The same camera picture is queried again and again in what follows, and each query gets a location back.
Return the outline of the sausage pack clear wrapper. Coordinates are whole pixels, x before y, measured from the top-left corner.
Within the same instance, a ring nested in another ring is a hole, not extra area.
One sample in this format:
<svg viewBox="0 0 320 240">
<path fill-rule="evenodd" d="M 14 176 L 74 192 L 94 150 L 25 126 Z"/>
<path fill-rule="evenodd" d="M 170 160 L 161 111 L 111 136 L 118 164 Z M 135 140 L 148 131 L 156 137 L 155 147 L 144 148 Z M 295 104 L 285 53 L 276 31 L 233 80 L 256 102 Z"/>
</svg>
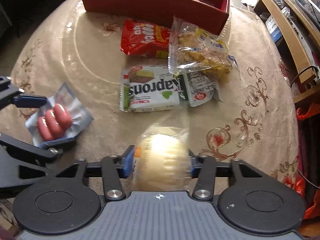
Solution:
<svg viewBox="0 0 320 240">
<path fill-rule="evenodd" d="M 78 136 L 94 120 L 86 107 L 67 85 L 63 85 L 26 122 L 33 145 L 63 142 Z"/>
</svg>

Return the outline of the red candy snack bag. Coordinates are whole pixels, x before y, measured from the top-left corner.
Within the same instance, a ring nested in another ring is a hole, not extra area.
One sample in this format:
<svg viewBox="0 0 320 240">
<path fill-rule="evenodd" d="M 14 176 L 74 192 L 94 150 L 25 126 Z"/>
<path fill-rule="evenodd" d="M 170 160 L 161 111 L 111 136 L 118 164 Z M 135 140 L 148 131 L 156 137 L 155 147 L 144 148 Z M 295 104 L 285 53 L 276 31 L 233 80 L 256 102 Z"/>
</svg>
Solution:
<svg viewBox="0 0 320 240">
<path fill-rule="evenodd" d="M 124 22 L 120 49 L 129 56 L 166 59 L 168 57 L 170 28 L 149 22 Z"/>
</svg>

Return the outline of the silver white sachet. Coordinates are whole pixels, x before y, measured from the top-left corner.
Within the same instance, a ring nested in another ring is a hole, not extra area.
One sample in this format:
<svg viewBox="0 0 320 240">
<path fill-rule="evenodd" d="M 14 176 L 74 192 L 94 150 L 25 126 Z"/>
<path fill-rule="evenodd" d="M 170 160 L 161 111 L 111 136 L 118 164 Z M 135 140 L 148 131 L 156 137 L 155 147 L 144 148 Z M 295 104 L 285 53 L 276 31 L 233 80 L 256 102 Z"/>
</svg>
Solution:
<svg viewBox="0 0 320 240">
<path fill-rule="evenodd" d="M 223 102 L 220 86 L 217 80 L 208 77 L 203 72 L 183 74 L 190 107 L 197 107 L 214 99 Z"/>
</svg>

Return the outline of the wooden tv stand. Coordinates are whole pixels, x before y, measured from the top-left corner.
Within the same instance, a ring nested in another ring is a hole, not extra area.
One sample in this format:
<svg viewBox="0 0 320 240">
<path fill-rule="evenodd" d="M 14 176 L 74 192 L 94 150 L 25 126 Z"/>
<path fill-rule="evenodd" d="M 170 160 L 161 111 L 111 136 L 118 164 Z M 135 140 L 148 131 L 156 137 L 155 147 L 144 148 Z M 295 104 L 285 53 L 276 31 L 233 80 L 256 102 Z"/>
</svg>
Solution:
<svg viewBox="0 0 320 240">
<path fill-rule="evenodd" d="M 268 12 L 291 53 L 299 88 L 296 107 L 319 102 L 319 7 L 312 0 L 258 0 L 257 15 Z"/>
</svg>

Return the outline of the red cardboard box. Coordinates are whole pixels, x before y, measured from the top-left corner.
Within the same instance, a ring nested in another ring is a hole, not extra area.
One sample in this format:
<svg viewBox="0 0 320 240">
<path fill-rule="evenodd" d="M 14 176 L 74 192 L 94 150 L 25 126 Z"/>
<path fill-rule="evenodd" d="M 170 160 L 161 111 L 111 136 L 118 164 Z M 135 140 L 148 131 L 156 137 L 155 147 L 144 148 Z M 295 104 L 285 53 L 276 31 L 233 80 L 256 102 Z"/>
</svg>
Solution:
<svg viewBox="0 0 320 240">
<path fill-rule="evenodd" d="M 229 17 L 230 0 L 82 0 L 86 11 L 172 25 L 181 18 L 218 35 Z"/>
</svg>

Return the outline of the green white wafer pack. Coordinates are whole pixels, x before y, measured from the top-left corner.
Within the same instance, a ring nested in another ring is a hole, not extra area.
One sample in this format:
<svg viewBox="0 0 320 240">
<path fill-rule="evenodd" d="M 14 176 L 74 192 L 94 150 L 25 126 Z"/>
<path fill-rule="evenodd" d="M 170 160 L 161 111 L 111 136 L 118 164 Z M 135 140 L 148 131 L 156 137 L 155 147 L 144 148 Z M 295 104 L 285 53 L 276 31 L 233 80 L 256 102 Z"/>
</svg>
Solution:
<svg viewBox="0 0 320 240">
<path fill-rule="evenodd" d="M 135 66 L 121 71 L 119 108 L 123 112 L 155 112 L 187 103 L 184 79 L 167 66 Z"/>
</svg>

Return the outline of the yellow crispy snack clear bag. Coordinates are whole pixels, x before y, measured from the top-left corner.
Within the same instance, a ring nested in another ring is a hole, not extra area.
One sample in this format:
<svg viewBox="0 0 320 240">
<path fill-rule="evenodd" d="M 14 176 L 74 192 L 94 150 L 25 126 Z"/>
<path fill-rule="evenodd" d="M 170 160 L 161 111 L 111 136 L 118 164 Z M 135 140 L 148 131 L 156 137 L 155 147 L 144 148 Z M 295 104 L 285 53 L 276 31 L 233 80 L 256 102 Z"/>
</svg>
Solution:
<svg viewBox="0 0 320 240">
<path fill-rule="evenodd" d="M 174 18 L 168 53 L 168 70 L 176 76 L 202 72 L 221 83 L 227 83 L 234 69 L 234 58 L 229 48 L 218 36 Z"/>
</svg>

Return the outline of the red plastic bag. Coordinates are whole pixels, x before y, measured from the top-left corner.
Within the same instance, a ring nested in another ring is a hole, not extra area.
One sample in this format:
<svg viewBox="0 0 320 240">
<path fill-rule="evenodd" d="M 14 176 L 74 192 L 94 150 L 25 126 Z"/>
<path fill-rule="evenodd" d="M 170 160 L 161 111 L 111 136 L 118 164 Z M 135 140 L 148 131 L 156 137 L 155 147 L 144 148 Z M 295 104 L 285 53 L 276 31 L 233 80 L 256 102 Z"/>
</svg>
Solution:
<svg viewBox="0 0 320 240">
<path fill-rule="evenodd" d="M 306 203 L 304 219 L 319 216 L 319 103 L 296 111 L 298 155 L 279 167 L 281 182 L 300 194 Z"/>
</svg>

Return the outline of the round bun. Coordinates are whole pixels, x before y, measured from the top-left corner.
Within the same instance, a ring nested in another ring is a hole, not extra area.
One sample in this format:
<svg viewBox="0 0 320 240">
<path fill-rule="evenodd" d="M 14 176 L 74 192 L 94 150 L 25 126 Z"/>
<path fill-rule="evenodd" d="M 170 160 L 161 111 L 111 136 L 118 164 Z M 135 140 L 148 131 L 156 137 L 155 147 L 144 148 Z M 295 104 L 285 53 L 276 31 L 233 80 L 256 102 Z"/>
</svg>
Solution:
<svg viewBox="0 0 320 240">
<path fill-rule="evenodd" d="M 133 189 L 187 190 L 191 180 L 189 129 L 149 126 L 137 139 L 133 156 Z"/>
</svg>

